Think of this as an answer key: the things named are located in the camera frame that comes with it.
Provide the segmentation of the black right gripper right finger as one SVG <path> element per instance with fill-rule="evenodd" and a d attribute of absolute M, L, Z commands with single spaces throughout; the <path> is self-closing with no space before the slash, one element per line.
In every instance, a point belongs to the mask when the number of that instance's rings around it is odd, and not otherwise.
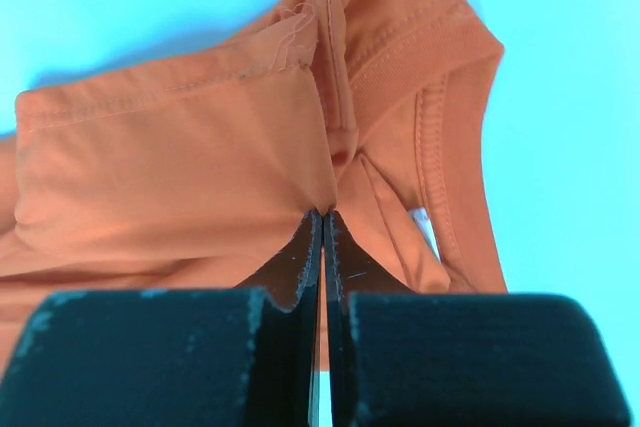
<path fill-rule="evenodd" d="M 418 294 L 324 220 L 337 426 L 628 426 L 592 317 L 544 294 Z"/>

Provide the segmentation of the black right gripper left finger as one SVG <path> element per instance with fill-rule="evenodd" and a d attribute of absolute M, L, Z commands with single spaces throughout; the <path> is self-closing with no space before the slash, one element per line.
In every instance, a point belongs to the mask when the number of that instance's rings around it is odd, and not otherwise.
<path fill-rule="evenodd" d="M 29 318 L 5 426 L 314 426 L 322 219 L 231 289 L 76 290 Z"/>

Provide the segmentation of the orange t shirt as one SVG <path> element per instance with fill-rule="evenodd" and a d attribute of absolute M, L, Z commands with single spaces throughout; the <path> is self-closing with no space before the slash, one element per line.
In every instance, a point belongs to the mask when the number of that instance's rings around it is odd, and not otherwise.
<path fill-rule="evenodd" d="M 1 357 L 52 292 L 232 287 L 336 209 L 423 293 L 506 288 L 468 0 L 281 0 L 195 53 L 22 93 L 1 142 Z"/>

